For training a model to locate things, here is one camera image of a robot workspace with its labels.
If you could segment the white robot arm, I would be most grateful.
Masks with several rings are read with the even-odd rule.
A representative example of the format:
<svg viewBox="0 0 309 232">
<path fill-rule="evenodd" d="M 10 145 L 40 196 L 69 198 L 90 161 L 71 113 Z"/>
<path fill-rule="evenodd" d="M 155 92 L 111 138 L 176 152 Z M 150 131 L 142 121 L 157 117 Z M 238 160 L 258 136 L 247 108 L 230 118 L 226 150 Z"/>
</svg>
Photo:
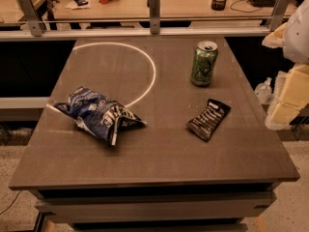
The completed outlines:
<svg viewBox="0 0 309 232">
<path fill-rule="evenodd" d="M 262 45 L 281 47 L 294 66 L 276 77 L 266 127 L 280 131 L 309 103 L 309 0 L 304 0 L 289 20 L 266 36 Z"/>
</svg>

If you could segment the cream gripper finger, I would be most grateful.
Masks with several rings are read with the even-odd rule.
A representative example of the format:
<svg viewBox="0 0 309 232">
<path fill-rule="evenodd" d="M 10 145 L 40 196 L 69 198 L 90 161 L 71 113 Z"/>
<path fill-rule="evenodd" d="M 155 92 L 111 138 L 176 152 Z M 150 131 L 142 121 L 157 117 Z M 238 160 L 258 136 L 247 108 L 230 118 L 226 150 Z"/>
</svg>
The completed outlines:
<svg viewBox="0 0 309 232">
<path fill-rule="evenodd" d="M 295 64 L 288 72 L 279 72 L 275 79 L 273 100 L 267 110 L 268 129 L 287 129 L 291 121 L 309 103 L 309 66 Z"/>
<path fill-rule="evenodd" d="M 273 32 L 268 34 L 262 41 L 262 45 L 269 48 L 278 48 L 284 45 L 284 33 L 286 31 L 287 23 L 283 23 Z"/>
</svg>

